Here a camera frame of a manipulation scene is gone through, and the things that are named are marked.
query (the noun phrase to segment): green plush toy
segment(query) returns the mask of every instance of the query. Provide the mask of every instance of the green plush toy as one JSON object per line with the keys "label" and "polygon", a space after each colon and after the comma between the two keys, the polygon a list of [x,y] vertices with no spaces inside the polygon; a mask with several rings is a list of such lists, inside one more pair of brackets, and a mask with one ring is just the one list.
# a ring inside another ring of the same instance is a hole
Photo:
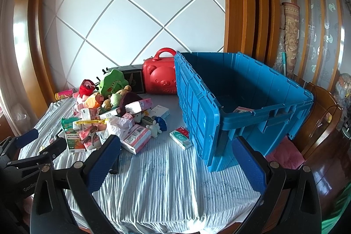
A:
{"label": "green plush toy", "polygon": [[100,81],[99,92],[103,97],[107,98],[120,89],[124,89],[128,84],[128,81],[124,79],[123,73],[113,69],[111,72],[106,73]]}
{"label": "green plush toy", "polygon": [[110,97],[110,100],[111,100],[111,105],[112,106],[119,107],[119,104],[121,103],[121,100],[122,100],[122,96],[120,94],[113,94]]}

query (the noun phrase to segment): white toy figure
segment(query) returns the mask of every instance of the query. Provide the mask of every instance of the white toy figure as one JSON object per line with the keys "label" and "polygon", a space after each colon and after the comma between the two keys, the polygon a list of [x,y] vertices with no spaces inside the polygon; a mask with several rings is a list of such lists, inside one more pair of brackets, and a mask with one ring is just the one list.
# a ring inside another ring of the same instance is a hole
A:
{"label": "white toy figure", "polygon": [[134,117],[134,122],[135,123],[140,123],[141,122],[141,119],[144,117],[144,116],[147,116],[149,115],[151,111],[151,108],[147,109],[147,110],[144,110],[143,112],[138,112],[136,114],[133,115]]}
{"label": "white toy figure", "polygon": [[156,120],[152,122],[152,125],[147,125],[146,128],[151,131],[151,136],[154,138],[157,138],[158,133],[162,133],[160,130],[160,125],[156,123]]}
{"label": "white toy figure", "polygon": [[141,118],[142,118],[141,112],[138,112],[138,113],[134,114],[133,117],[134,117],[134,122],[135,123],[140,123]]}

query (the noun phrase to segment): blue toy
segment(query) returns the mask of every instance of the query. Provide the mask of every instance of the blue toy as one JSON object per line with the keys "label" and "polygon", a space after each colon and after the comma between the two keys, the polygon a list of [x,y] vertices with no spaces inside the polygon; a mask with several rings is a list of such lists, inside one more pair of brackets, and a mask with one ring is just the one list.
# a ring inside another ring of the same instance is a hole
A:
{"label": "blue toy", "polygon": [[156,116],[154,117],[154,120],[159,124],[161,131],[167,131],[167,124],[162,117]]}

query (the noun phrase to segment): pink cushion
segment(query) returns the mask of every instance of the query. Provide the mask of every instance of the pink cushion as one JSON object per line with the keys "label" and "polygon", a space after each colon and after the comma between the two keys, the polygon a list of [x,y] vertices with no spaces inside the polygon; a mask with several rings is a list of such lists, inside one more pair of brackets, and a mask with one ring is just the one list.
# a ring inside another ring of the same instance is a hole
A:
{"label": "pink cushion", "polygon": [[266,156],[266,160],[276,161],[285,169],[297,169],[305,161],[299,150],[286,136],[272,153]]}

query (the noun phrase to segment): wrinkled bedsheet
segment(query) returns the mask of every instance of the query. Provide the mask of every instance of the wrinkled bedsheet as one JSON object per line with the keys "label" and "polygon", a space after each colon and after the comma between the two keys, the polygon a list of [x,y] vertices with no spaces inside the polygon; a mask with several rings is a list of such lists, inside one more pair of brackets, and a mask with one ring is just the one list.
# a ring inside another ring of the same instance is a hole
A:
{"label": "wrinkled bedsheet", "polygon": [[[182,150],[169,132],[183,126],[177,96],[150,96],[154,106],[170,109],[167,131],[151,138],[133,155],[122,149],[119,174],[106,177],[93,193],[114,227],[123,233],[217,233],[234,222],[242,222],[259,198],[239,166],[209,173],[194,147]],[[20,159],[37,155],[60,130],[62,117],[72,116],[74,99],[52,103],[35,126],[39,138],[26,147]],[[92,151],[54,160],[56,169],[84,161]],[[71,192],[66,197],[80,226],[88,227]]]}

